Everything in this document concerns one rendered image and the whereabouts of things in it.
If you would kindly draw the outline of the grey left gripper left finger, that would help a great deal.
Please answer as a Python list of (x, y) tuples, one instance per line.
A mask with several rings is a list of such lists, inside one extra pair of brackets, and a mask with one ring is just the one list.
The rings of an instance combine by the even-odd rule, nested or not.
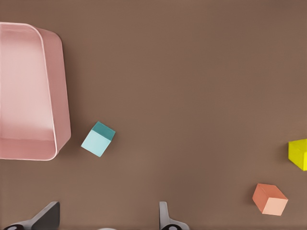
[(52, 201), (33, 218), (13, 223), (3, 230), (57, 230), (60, 224), (60, 202)]

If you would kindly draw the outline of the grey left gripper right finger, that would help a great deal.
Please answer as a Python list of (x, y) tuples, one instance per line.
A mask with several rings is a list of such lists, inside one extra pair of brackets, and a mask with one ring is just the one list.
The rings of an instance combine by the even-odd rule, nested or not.
[(168, 213), (167, 202), (159, 202), (159, 229), (160, 230), (189, 230), (189, 226), (174, 219)]

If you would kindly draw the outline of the light blue cube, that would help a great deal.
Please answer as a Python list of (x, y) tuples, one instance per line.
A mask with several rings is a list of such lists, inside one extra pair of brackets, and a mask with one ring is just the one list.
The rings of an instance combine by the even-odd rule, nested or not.
[(97, 121), (81, 144), (81, 147), (101, 157), (111, 143), (115, 133), (114, 130)]

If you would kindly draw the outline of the orange cube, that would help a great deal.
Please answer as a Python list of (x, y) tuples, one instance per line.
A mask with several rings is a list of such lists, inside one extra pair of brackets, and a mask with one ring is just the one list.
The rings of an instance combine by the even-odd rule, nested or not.
[(274, 216), (281, 216), (288, 202), (277, 186), (261, 183), (257, 184), (252, 200), (261, 214)]

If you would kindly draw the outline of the pink rectangular bin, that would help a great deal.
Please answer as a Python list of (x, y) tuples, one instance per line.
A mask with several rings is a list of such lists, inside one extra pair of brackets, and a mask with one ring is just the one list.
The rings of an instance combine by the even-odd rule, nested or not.
[(0, 22), (0, 159), (49, 161), (70, 137), (60, 37)]

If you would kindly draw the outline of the yellow cube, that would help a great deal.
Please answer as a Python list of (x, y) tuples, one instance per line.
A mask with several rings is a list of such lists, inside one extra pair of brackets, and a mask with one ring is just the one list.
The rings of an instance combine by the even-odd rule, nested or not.
[(301, 170), (307, 171), (307, 139), (288, 142), (288, 159)]

